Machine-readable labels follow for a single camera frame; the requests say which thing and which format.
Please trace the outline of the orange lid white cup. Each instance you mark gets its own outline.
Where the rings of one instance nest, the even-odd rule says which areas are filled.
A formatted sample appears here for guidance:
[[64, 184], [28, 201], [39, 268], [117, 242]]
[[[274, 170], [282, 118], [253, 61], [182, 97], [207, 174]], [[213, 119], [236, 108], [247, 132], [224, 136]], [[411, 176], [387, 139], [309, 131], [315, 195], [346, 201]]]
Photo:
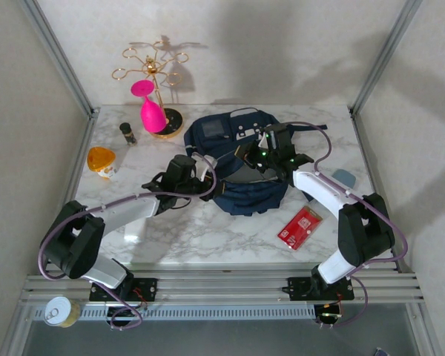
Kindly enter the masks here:
[[100, 177], [110, 179], [117, 171], [116, 154], [108, 148], [92, 147], [88, 151], [87, 166]]

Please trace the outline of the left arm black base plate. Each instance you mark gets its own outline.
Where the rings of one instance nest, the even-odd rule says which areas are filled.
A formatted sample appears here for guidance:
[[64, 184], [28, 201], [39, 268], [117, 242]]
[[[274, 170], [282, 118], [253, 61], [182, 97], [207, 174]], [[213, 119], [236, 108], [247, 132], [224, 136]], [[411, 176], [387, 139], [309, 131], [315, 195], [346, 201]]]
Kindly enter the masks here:
[[[122, 285], [116, 289], [112, 289], [116, 295], [118, 295], [125, 302], [140, 302], [142, 300], [146, 302], [154, 302], [157, 292], [156, 278], [133, 278], [131, 280], [124, 281]], [[91, 285], [89, 301], [91, 302], [109, 302], [113, 300], [104, 289], [97, 284]]]

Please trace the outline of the small dark spice bottle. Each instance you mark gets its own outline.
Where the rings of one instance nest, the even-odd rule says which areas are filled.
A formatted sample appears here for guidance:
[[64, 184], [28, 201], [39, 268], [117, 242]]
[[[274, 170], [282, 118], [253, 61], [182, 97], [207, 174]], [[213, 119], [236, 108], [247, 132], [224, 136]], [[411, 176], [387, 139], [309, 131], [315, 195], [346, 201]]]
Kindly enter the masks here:
[[121, 123], [119, 125], [119, 129], [129, 146], [134, 146], [137, 144], [136, 137], [134, 136], [131, 125], [128, 122]]

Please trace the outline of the aluminium frame post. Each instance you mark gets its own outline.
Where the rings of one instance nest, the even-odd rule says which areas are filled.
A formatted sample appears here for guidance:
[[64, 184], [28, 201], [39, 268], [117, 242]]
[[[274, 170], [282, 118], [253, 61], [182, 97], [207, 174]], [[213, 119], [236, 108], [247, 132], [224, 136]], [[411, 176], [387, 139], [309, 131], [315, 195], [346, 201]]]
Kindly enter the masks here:
[[349, 107], [349, 112], [353, 120], [356, 120], [356, 117], [360, 115], [365, 104], [368, 102], [369, 97], [387, 68], [390, 60], [394, 56], [401, 39], [412, 23], [412, 20], [422, 3], [423, 0], [405, 1], [391, 30], [383, 41], [383, 44], [380, 46], [380, 50], [375, 57], [375, 61], [371, 66], [361, 89], [355, 97], [352, 105]]
[[25, 15], [28, 17], [33, 29], [36, 31], [40, 41], [44, 45], [45, 50], [50, 56], [56, 69], [65, 84], [70, 89], [77, 105], [83, 114], [91, 120], [96, 109], [93, 107], [88, 95], [85, 93], [75, 70], [73, 69], [69, 59], [66, 56], [56, 34], [53, 31], [47, 17], [39, 5], [38, 0], [16, 0], [22, 7]]

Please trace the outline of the small black circuit board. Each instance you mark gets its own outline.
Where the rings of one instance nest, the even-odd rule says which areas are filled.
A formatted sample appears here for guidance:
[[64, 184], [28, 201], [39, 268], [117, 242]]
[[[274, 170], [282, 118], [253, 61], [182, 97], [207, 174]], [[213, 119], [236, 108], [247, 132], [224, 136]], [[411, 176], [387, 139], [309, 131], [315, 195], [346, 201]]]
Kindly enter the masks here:
[[339, 302], [319, 304], [314, 306], [315, 322], [329, 326], [343, 317], [343, 310]]
[[142, 323], [142, 315], [127, 307], [109, 307], [106, 322], [113, 330], [134, 329]]

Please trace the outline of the pink wine glass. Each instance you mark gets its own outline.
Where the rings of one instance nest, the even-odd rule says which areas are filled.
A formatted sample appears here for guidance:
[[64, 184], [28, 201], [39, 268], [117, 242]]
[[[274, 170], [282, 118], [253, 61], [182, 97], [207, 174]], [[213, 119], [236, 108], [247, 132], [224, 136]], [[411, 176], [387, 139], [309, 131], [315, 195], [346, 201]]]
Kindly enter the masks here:
[[135, 82], [131, 86], [131, 93], [136, 97], [143, 98], [140, 117], [144, 129], [153, 134], [164, 130], [166, 126], [166, 116], [164, 111], [149, 97], [154, 90], [155, 86], [153, 82], [147, 79]]

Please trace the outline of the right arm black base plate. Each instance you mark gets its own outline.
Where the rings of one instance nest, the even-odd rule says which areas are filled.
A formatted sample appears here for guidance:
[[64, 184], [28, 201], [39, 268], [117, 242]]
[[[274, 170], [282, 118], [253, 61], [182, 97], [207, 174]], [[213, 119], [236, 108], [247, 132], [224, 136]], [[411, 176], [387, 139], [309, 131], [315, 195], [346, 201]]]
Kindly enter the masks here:
[[326, 284], [317, 277], [290, 277], [282, 291], [289, 295], [290, 301], [336, 301], [354, 300], [352, 283], [347, 279]]

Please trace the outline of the navy blue backpack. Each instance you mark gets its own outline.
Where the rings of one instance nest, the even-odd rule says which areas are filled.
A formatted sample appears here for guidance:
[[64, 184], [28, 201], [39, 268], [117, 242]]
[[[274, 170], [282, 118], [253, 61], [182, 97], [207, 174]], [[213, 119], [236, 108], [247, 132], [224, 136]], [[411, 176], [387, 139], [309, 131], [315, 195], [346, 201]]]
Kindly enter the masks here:
[[260, 132], [274, 124], [290, 125], [294, 133], [312, 130], [308, 125], [281, 123], [256, 108], [243, 108], [199, 118], [185, 132], [187, 155], [197, 152], [217, 160], [214, 170], [217, 180], [225, 182], [225, 191], [213, 201], [224, 212], [250, 217], [279, 208], [290, 185], [279, 180], [273, 170], [259, 172], [235, 157], [239, 145], [258, 142]]

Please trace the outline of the tin can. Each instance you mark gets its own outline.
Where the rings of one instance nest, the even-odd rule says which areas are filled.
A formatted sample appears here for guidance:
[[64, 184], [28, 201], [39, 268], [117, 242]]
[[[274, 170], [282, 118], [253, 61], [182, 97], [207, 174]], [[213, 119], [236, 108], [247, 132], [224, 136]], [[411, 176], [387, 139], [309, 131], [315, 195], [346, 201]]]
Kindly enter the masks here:
[[49, 326], [68, 328], [80, 317], [81, 307], [67, 297], [54, 297], [45, 306], [44, 321]]

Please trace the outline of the red packaged school supplies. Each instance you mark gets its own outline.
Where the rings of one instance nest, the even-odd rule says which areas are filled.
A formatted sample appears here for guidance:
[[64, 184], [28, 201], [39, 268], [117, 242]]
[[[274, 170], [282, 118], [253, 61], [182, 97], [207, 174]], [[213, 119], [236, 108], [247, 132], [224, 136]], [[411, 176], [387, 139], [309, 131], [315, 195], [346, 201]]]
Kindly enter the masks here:
[[277, 237], [290, 249], [298, 250], [316, 231], [323, 218], [305, 205], [278, 233]]

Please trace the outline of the aluminium frame rail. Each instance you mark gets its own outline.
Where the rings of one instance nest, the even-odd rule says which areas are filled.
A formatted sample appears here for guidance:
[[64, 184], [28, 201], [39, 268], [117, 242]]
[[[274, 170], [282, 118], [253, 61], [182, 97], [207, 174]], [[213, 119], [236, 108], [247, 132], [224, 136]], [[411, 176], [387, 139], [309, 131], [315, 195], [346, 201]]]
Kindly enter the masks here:
[[[289, 295], [282, 291], [290, 274], [270, 272], [267, 275], [249, 271], [198, 271], [178, 273], [163, 271], [141, 273], [137, 277], [157, 279], [156, 303], [182, 304], [264, 304], [287, 303]], [[365, 288], [370, 303], [423, 303], [420, 283], [414, 274], [361, 273], [352, 281], [353, 303], [365, 300]], [[49, 281], [40, 276], [28, 277], [19, 299], [45, 302], [63, 295], [84, 301], [90, 294], [85, 280]]]

